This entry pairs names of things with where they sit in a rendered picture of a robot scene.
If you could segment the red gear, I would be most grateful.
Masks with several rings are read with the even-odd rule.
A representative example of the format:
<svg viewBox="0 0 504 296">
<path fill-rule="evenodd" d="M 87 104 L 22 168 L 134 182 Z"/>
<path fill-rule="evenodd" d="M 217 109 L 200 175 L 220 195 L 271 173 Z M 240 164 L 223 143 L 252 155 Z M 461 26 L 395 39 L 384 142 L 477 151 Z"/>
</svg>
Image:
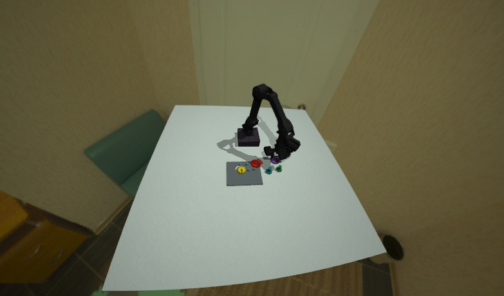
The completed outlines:
<svg viewBox="0 0 504 296">
<path fill-rule="evenodd" d="M 258 168 L 259 166 L 261 166 L 261 162 L 259 160 L 252 160 L 251 165 L 254 166 L 255 168 Z"/>
</svg>

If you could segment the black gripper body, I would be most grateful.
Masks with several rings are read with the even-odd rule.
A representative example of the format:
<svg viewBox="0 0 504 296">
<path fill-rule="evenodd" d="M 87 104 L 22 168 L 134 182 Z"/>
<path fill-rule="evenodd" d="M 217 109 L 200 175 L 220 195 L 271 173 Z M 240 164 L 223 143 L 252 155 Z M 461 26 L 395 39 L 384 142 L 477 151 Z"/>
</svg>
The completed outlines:
<svg viewBox="0 0 504 296">
<path fill-rule="evenodd" d="M 284 145 L 283 145 L 283 144 L 280 144 L 280 143 L 278 143 L 278 141 L 277 141 L 277 140 L 276 140 L 276 142 L 277 142 L 277 143 L 274 145 L 274 146 L 275 146 L 275 148 L 274 148 L 274 149 L 272 149 L 272 148 L 271 148 L 271 146 L 266 146 L 266 147 L 264 147 L 264 149 L 263 149 L 263 150 L 264 150 L 264 152 L 265 152 L 266 156 L 271 156 L 271 155 L 273 155 L 273 154 L 276 152 L 276 150 L 277 150 L 278 148 L 281 148 L 281 149 L 282 149 L 283 147 L 285 147 L 285 148 L 286 148 L 286 150 L 290 151 L 291 153 L 293 152 L 293 150 L 289 149 L 289 147 L 287 147 L 287 146 L 286 146 L 286 144 L 284 144 Z"/>
</svg>

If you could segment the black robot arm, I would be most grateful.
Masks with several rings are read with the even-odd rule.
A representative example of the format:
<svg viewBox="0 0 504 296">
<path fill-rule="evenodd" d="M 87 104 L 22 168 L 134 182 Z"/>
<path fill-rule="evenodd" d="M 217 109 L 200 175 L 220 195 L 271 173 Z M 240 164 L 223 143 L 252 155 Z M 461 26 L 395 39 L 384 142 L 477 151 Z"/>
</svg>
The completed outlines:
<svg viewBox="0 0 504 296">
<path fill-rule="evenodd" d="M 289 119 L 285 117 L 277 93 L 274 92 L 272 88 L 266 86 L 265 84 L 262 85 L 260 84 L 258 86 L 253 87 L 252 96 L 254 97 L 254 100 L 252 103 L 250 115 L 246 119 L 245 123 L 242 125 L 242 127 L 245 129 L 244 130 L 245 136 L 254 135 L 253 127 L 257 125 L 259 122 L 259 120 L 257 119 L 257 114 L 261 106 L 262 99 L 265 99 L 270 102 L 278 121 L 277 126 L 279 130 L 276 131 L 276 133 L 279 134 L 279 137 L 277 139 L 278 143 L 283 145 L 286 144 L 286 146 L 289 147 L 289 149 L 293 150 L 293 152 L 296 152 L 296 150 L 298 150 L 298 148 L 300 147 L 301 143 L 299 140 L 296 140 L 293 137 L 295 135 L 293 129 L 294 127 L 289 121 Z M 289 132 L 290 134 L 288 135 Z M 282 149 L 278 148 L 275 153 L 278 154 L 280 160 L 284 160 L 290 156 L 291 152 L 286 150 L 285 147 L 283 147 Z"/>
</svg>

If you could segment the purple gear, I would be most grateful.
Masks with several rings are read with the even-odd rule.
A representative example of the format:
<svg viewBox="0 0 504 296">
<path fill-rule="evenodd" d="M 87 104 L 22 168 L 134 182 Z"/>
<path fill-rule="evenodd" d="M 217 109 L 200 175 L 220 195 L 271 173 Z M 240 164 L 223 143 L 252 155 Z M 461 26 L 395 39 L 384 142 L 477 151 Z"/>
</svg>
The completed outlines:
<svg viewBox="0 0 504 296">
<path fill-rule="evenodd" d="M 279 163 L 279 158 L 277 158 L 277 156 L 274 156 L 272 159 L 270 159 L 270 161 L 274 164 L 278 164 Z"/>
</svg>

